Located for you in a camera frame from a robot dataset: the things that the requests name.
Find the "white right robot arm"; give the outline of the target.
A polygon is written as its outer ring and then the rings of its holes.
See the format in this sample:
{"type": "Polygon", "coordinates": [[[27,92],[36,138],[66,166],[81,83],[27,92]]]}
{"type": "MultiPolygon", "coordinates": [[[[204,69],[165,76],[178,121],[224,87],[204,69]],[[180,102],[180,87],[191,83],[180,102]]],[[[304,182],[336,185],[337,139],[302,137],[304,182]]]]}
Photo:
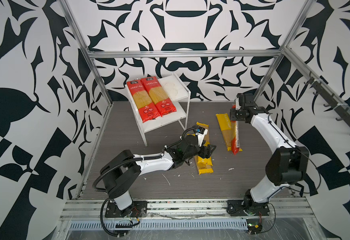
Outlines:
{"type": "Polygon", "coordinates": [[[274,123],[270,113],[255,103],[252,94],[237,94],[230,119],[234,123],[251,124],[269,146],[272,156],[265,166],[266,175],[246,191],[243,200],[227,201],[227,213],[230,216],[266,216],[272,197],[304,180],[310,162],[309,150],[290,140],[274,123]]]}

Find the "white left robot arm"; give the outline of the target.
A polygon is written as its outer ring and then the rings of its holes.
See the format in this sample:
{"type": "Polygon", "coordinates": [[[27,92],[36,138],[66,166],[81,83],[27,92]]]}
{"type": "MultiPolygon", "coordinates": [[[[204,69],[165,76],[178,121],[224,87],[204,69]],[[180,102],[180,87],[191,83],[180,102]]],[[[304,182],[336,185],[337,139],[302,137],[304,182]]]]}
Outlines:
{"type": "Polygon", "coordinates": [[[122,217],[130,216],[135,204],[129,190],[136,179],[148,173],[169,171],[183,164],[188,165],[195,156],[203,159],[211,157],[216,146],[204,139],[208,132],[206,128],[195,125],[184,130],[177,142],[165,145],[158,154],[137,155],[131,150],[124,150],[104,166],[92,185],[95,192],[105,193],[108,196],[101,206],[102,229],[112,237],[121,238],[127,235],[130,229],[138,226],[140,220],[136,216],[136,221],[131,221],[125,230],[108,229],[104,221],[106,204],[114,204],[122,217]]]}

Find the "red spaghetti bag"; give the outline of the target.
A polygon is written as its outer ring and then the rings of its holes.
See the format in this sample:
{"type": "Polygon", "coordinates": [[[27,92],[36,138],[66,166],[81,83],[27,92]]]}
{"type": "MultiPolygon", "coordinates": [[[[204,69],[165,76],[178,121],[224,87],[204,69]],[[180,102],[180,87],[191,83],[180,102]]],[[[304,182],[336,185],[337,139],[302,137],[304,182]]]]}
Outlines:
{"type": "Polygon", "coordinates": [[[148,77],[140,79],[145,90],[148,92],[151,100],[156,106],[161,116],[175,113],[177,111],[170,97],[156,77],[148,77]]]}
{"type": "Polygon", "coordinates": [[[143,123],[161,117],[161,114],[140,80],[129,81],[127,82],[127,86],[143,123]]]}
{"type": "Polygon", "coordinates": [[[230,121],[231,121],[231,151],[234,155],[241,152],[240,140],[239,140],[239,122],[236,121],[235,112],[238,110],[238,104],[235,104],[230,109],[230,121]]]}

